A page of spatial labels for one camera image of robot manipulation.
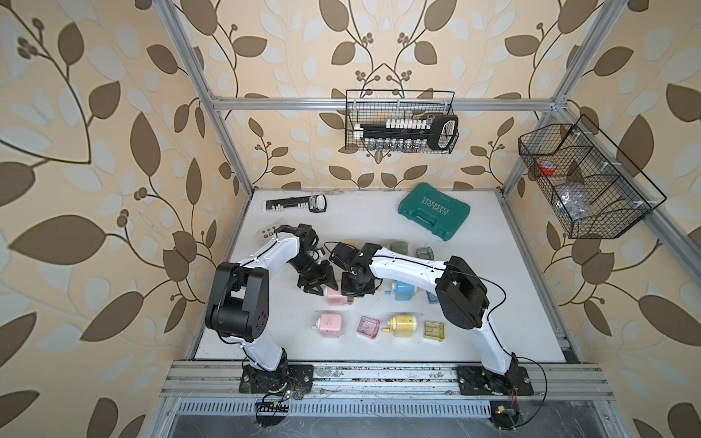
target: beige wall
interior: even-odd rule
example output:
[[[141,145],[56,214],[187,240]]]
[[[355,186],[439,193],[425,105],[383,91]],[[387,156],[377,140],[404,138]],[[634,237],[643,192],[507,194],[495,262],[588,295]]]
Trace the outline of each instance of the beige wall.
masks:
[[[454,91],[457,97],[510,93],[548,98],[564,75],[570,52],[598,13],[593,11],[596,1],[589,0],[579,6],[570,1],[562,10],[556,1],[535,0],[176,0],[175,4],[202,55],[209,86],[224,97],[338,97],[354,88],[432,88]],[[398,42],[404,36],[407,41]],[[450,157],[402,153],[369,157],[364,151],[339,152],[344,139],[341,130],[333,129],[343,125],[337,115],[303,111],[224,115],[251,181],[268,188],[289,184],[386,189],[410,169],[414,170],[408,176],[416,180],[398,188],[417,182],[441,188],[461,183],[494,188],[515,161],[515,139],[535,124],[527,112],[462,113],[461,140]],[[491,153],[488,142],[496,140],[499,128],[512,117],[514,127],[499,140],[506,149],[497,150],[492,159],[496,178],[461,171],[489,169],[487,159],[470,151],[478,146]],[[260,139],[249,129],[248,118],[260,124],[273,148],[286,146],[289,153],[269,159],[256,150]],[[266,162],[278,168],[258,180]]]
[[[138,435],[238,218],[149,4],[0,1],[3,437]]]
[[[212,1],[216,10],[210,0],[175,1],[207,81],[227,97],[329,97],[397,81],[459,97],[550,97],[598,13],[595,0],[569,3],[561,12],[538,0]],[[379,81],[357,81],[356,70]]]
[[[701,226],[700,18],[696,0],[625,9],[571,102],[597,115],[688,233]],[[608,52],[616,47],[629,50]],[[565,240],[536,183],[524,178],[511,199],[584,359],[601,364],[630,429],[642,438],[700,436],[699,286],[645,224],[599,245]]]

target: pink transparent box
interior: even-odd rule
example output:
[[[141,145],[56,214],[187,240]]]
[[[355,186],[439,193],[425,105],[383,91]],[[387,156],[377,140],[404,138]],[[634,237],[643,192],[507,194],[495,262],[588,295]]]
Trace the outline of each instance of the pink transparent box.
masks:
[[[370,339],[375,339],[380,332],[380,321],[374,318],[364,316],[360,318],[358,325],[358,333],[367,336]]]

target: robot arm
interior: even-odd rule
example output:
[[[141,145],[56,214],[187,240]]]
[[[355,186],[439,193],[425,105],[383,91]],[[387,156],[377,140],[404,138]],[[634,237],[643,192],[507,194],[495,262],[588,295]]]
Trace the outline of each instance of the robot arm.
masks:
[[[487,380],[496,392],[514,377],[516,356],[499,342],[488,321],[486,287],[460,257],[448,261],[427,261],[405,256],[366,243],[361,249],[339,243],[331,260],[347,272],[341,279],[346,295],[373,293],[375,280],[391,279],[435,292],[443,315],[450,323],[470,330]]]
[[[330,263],[317,264],[309,254],[317,243],[311,226],[283,225],[254,254],[237,263],[220,264],[206,304],[205,326],[215,330],[224,342],[238,344],[258,369],[276,371],[281,364],[286,366],[284,350],[265,330],[268,279],[289,262],[299,273],[297,286],[305,292],[323,295],[322,285],[337,289]],[[231,296],[231,292],[242,289],[242,299]]]

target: white table surface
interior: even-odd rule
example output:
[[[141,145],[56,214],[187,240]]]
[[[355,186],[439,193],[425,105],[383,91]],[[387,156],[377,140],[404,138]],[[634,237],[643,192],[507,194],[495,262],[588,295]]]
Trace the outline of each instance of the white table surface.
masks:
[[[259,243],[254,235],[282,219],[296,226],[310,224],[320,242],[355,241],[388,246],[394,240],[409,243],[409,255],[417,247],[430,246],[437,260],[456,255],[465,259],[477,275],[500,284],[507,292],[506,302],[495,310],[491,319],[499,339],[517,355],[536,361],[564,362],[564,356],[548,322],[537,292],[516,242],[503,216],[496,194],[488,191],[451,191],[449,196],[471,207],[470,215],[453,238],[443,242],[422,226],[397,213],[406,191],[343,191],[326,193],[328,208],[324,213],[287,209],[281,213],[263,212],[264,200],[322,193],[300,191],[256,191],[243,228],[233,251],[232,261],[245,259]],[[336,279],[341,271],[334,267]],[[440,304],[429,304],[426,292],[417,291],[411,301],[396,301],[386,295],[390,281],[384,280],[375,295],[356,298],[351,305],[329,306],[326,299],[305,294],[297,288],[297,272],[289,264],[270,280],[270,318],[268,330],[287,351],[290,360],[343,360],[394,362],[478,362],[479,354],[468,330],[446,321]],[[487,286],[490,308],[501,301],[502,292]],[[343,335],[323,338],[312,326],[324,312],[343,315]],[[394,315],[411,314],[418,326],[411,338],[395,338],[380,331],[374,340],[356,332],[362,315],[382,322]],[[424,321],[445,323],[445,340],[429,343],[423,340]],[[241,360],[243,352],[236,345],[222,343],[213,330],[205,329],[197,359]]]

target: black wire basket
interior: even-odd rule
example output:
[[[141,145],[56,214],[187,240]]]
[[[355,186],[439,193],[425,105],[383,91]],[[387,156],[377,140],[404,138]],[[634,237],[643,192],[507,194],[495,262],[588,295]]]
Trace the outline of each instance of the black wire basket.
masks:
[[[346,149],[451,153],[458,141],[452,91],[346,91]]]
[[[614,239],[666,201],[667,196],[604,132],[617,150],[609,159],[592,141],[595,124],[552,124],[519,137],[519,155],[573,239]],[[637,187],[655,191],[654,199]]]

